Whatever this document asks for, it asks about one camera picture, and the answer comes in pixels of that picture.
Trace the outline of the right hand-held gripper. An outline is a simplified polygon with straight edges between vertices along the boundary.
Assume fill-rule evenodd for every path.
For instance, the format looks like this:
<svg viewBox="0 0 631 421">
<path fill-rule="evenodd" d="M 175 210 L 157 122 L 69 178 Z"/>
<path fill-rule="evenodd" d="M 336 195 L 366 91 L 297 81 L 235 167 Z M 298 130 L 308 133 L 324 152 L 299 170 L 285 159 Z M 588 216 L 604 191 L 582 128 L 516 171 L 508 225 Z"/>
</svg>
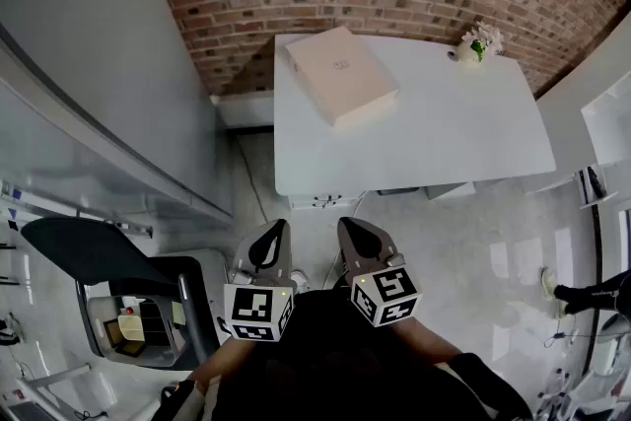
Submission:
<svg viewBox="0 0 631 421">
<path fill-rule="evenodd" d="M 350 302 L 373 327 L 413 316 L 422 290 L 416 272 L 383 229 L 359 218 L 338 220 L 337 237 Z"/>
</svg>

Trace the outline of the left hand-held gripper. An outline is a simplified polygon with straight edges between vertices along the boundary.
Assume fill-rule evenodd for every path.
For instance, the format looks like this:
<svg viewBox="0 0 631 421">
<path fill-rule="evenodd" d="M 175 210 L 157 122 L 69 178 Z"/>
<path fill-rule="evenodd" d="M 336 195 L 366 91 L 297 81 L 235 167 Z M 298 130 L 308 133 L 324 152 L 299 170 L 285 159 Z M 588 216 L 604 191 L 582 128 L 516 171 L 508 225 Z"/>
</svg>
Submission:
<svg viewBox="0 0 631 421">
<path fill-rule="evenodd" d="M 238 340 L 279 341 L 295 309 L 291 229 L 268 222 L 239 244 L 224 285 L 224 320 Z"/>
</svg>

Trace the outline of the white cardboard box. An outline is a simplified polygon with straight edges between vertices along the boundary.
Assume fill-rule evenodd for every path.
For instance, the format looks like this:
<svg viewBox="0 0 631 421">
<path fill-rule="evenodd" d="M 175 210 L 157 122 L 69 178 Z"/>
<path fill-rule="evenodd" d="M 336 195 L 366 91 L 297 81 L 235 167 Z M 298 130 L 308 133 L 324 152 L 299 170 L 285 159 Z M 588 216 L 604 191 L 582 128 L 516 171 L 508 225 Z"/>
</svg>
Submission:
<svg viewBox="0 0 631 421">
<path fill-rule="evenodd" d="M 306 36 L 283 55 L 320 115 L 336 129 L 390 111 L 398 84 L 365 42 L 345 27 Z"/>
</svg>

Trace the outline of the person's right forearm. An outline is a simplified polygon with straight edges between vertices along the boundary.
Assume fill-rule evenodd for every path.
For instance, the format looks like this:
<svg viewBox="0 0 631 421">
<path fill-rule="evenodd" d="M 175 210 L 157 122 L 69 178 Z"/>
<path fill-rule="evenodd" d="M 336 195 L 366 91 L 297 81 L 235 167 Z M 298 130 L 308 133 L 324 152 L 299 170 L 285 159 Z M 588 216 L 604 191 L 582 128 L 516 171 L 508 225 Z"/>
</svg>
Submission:
<svg viewBox="0 0 631 421">
<path fill-rule="evenodd" d="M 451 342 L 432 331 L 415 317 L 392 323 L 389 328 L 411 350 L 432 365 L 448 363 L 462 353 Z"/>
</svg>

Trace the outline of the person's left forearm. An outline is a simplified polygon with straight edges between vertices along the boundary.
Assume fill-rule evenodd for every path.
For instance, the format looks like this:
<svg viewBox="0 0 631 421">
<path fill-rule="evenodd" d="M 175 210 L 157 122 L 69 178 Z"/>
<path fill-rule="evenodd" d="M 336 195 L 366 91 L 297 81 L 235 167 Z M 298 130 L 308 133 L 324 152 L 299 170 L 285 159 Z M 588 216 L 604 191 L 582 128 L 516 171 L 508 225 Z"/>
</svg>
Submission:
<svg viewBox="0 0 631 421">
<path fill-rule="evenodd" d="M 238 370 L 247 361 L 256 345 L 256 341 L 230 337 L 208 360 L 198 366 L 188 379 L 195 383 L 199 391 L 206 393 L 213 380 L 229 376 Z"/>
</svg>

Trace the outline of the person's black clothing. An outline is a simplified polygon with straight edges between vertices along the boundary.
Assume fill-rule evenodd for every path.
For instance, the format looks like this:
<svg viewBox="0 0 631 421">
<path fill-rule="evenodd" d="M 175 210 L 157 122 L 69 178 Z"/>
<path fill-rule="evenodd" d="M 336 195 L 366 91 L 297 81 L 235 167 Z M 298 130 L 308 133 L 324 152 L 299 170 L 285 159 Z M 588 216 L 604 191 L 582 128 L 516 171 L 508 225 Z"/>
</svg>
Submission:
<svg viewBox="0 0 631 421">
<path fill-rule="evenodd" d="M 432 365 L 371 326 L 347 288 L 300 294 L 281 340 L 220 380 L 213 421 L 532 421 L 473 353 Z"/>
</svg>

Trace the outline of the white baseboard box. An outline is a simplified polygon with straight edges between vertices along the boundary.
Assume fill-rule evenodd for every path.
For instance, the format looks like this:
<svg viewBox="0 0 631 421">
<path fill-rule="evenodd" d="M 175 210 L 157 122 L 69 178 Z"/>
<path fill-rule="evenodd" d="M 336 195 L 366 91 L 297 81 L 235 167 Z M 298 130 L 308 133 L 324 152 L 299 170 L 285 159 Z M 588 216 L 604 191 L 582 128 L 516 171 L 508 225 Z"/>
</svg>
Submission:
<svg viewBox="0 0 631 421">
<path fill-rule="evenodd" d="M 274 124 L 274 93 L 272 91 L 212 96 L 211 102 L 227 128 L 257 128 Z"/>
</svg>

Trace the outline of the cream box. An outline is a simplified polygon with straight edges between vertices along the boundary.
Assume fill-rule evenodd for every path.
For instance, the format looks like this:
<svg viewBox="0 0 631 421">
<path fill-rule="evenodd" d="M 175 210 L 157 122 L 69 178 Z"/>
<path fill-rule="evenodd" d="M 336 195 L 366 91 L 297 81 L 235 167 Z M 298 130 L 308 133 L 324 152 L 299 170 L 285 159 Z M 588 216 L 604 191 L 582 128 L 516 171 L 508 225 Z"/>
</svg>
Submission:
<svg viewBox="0 0 631 421">
<path fill-rule="evenodd" d="M 119 315 L 118 326 L 122 336 L 128 341 L 145 341 L 142 318 L 137 315 Z"/>
</svg>

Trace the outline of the black chair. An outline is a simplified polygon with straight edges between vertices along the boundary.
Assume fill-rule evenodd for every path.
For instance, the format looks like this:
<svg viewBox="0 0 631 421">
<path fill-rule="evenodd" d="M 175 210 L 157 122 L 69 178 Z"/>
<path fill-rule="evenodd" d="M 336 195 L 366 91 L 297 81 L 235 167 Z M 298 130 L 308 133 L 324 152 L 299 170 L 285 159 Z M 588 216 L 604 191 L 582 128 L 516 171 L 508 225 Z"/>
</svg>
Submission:
<svg viewBox="0 0 631 421">
<path fill-rule="evenodd" d="M 48 217 L 26 224 L 21 235 L 84 285 L 124 279 L 172 282 L 112 224 L 86 218 Z"/>
</svg>

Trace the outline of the white vase with flowers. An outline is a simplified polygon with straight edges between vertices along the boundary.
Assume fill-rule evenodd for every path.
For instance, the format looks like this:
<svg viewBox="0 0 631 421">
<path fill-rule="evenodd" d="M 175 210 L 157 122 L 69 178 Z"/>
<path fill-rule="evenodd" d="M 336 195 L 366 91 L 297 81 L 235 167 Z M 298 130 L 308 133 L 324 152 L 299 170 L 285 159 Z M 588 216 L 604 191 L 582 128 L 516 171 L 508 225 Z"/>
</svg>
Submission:
<svg viewBox="0 0 631 421">
<path fill-rule="evenodd" d="M 481 63 L 487 56 L 500 54 L 504 50 L 504 37 L 500 30 L 482 21 L 461 37 L 456 48 L 456 58 L 465 63 Z"/>
</svg>

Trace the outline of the black curved pole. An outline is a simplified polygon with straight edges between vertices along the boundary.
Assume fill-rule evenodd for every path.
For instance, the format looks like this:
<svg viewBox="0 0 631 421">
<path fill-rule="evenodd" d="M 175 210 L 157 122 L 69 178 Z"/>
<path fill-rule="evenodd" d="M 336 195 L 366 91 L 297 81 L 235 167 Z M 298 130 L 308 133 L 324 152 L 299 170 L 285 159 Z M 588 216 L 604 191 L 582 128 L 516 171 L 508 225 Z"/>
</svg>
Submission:
<svg viewBox="0 0 631 421">
<path fill-rule="evenodd" d="M 595 266 L 596 266 L 596 281 L 600 282 L 602 280 L 602 232 L 601 232 L 601 224 L 600 224 L 600 215 L 598 206 L 592 206 L 592 218 L 594 225 L 594 239 L 595 239 Z M 598 331 L 598 320 L 599 320 L 600 310 L 595 309 L 593 312 L 592 318 L 592 326 L 591 333 L 588 335 L 589 345 L 586 352 L 585 363 L 583 367 L 583 375 L 586 375 L 590 370 L 590 365 L 592 362 L 592 357 L 594 355 L 595 347 L 596 347 L 596 334 Z"/>
</svg>

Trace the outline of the grey partition board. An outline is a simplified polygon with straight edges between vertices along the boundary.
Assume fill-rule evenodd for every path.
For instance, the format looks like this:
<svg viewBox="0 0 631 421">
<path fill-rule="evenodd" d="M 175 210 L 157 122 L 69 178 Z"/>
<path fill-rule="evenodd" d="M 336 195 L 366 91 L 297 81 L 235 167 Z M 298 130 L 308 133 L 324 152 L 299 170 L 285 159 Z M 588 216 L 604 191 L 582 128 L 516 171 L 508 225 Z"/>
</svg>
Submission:
<svg viewBox="0 0 631 421">
<path fill-rule="evenodd" d="M 167 0 L 0 0 L 0 34 L 152 185 L 232 219 L 221 119 Z"/>
</svg>

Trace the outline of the white shelf unit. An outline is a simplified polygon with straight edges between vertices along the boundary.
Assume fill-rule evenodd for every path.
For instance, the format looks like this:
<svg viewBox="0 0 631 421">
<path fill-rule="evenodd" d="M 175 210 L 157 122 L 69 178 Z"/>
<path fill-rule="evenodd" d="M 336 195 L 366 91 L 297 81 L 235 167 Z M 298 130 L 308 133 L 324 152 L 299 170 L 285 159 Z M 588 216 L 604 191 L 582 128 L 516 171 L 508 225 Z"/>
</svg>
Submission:
<svg viewBox="0 0 631 421">
<path fill-rule="evenodd" d="M 582 115 L 596 157 L 575 174 L 582 208 L 631 198 L 631 71 Z"/>
</svg>

